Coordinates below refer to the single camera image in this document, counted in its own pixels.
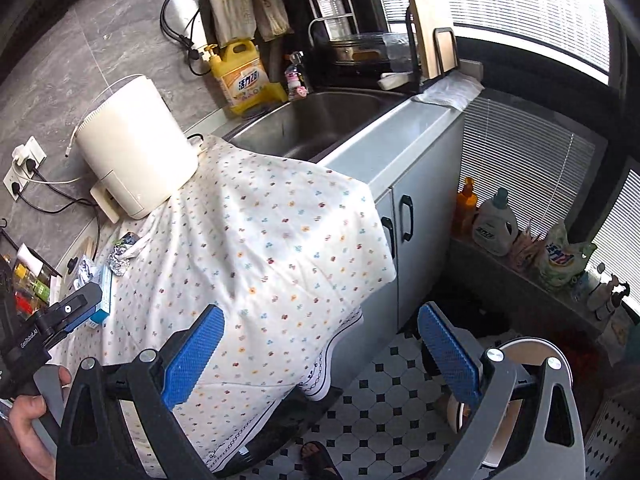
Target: windowsill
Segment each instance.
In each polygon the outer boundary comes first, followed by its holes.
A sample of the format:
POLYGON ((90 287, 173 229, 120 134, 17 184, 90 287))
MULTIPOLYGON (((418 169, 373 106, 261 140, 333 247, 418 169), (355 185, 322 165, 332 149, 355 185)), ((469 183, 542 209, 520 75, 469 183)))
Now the windowsill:
POLYGON ((550 292, 546 290, 538 281, 536 277, 536 271, 534 268, 529 268, 525 272, 517 272, 514 270, 508 262, 506 256, 494 256, 488 253, 483 248, 478 246, 470 237, 451 237, 451 243, 457 244, 463 251, 473 251, 478 256, 479 262, 473 261, 471 258, 465 260, 465 265, 471 268, 467 269, 467 272, 475 272, 482 274, 486 271, 486 263, 491 262, 495 267, 498 267, 498 274, 502 279, 510 280, 511 284, 516 286, 519 291, 523 293, 523 296, 527 295, 527 289, 531 287, 535 291, 536 296, 542 296, 548 298, 548 302, 551 304, 560 304, 567 310, 571 311, 577 319, 578 324, 585 329, 589 335, 596 339, 607 325, 607 321, 598 321, 595 318, 593 312, 590 312, 583 304, 575 303, 570 296, 570 290, 568 288, 562 288, 557 292, 550 292))

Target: white cloth with small flowers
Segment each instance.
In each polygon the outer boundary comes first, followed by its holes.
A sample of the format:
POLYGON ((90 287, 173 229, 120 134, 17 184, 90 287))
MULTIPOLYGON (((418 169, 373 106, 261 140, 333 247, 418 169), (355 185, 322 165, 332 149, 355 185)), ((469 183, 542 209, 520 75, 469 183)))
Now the white cloth with small flowers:
MULTIPOLYGON (((103 326, 78 328, 51 354, 72 373, 88 356, 130 362, 188 329, 207 305, 220 307, 223 338, 188 401, 174 408, 217 471, 297 384, 311 398, 324 395, 337 335, 396 271, 365 184, 221 139, 211 144, 180 191, 147 218, 124 221, 102 251, 99 261, 126 232, 151 234, 127 273, 114 276, 103 326)), ((135 409, 123 408, 145 469, 162 476, 135 409)))

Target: finger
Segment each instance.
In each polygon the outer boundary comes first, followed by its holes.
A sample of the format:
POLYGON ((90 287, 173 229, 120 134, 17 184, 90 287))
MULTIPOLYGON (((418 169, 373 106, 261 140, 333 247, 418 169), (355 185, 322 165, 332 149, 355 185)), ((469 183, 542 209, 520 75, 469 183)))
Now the finger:
POLYGON ((60 377, 60 384, 62 384, 63 386, 71 384, 71 372, 65 367, 58 367, 58 376, 60 377))
POLYGON ((32 421, 45 414, 47 406, 42 397, 20 396, 9 412, 9 422, 14 430, 20 450, 38 473, 53 478, 56 462, 36 434, 32 421))

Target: yellow dish soap bottle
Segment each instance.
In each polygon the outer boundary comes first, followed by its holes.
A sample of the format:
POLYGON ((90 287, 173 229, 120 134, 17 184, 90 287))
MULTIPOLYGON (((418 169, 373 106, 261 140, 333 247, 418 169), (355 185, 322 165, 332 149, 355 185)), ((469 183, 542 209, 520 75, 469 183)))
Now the yellow dish soap bottle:
POLYGON ((220 83, 233 113, 241 115, 261 103, 287 101, 282 85, 269 82, 253 41, 231 43, 222 56, 214 54, 213 48, 215 45, 206 48, 211 56, 211 72, 220 83))

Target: foot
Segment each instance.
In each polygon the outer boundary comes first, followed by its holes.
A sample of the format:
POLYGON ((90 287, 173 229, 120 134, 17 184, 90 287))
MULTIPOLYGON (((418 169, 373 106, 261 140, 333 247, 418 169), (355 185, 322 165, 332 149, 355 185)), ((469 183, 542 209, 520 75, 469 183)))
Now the foot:
MULTIPOLYGON (((307 468, 308 468, 308 464, 310 463, 308 459, 319 452, 320 452, 320 448, 316 446, 316 444, 314 444, 313 442, 307 442, 304 446, 302 446, 302 450, 300 450, 300 456, 302 457, 302 461, 305 463, 307 468)), ((325 467, 324 470, 328 471, 329 473, 333 473, 334 475, 337 476, 336 470, 331 466, 325 467)))

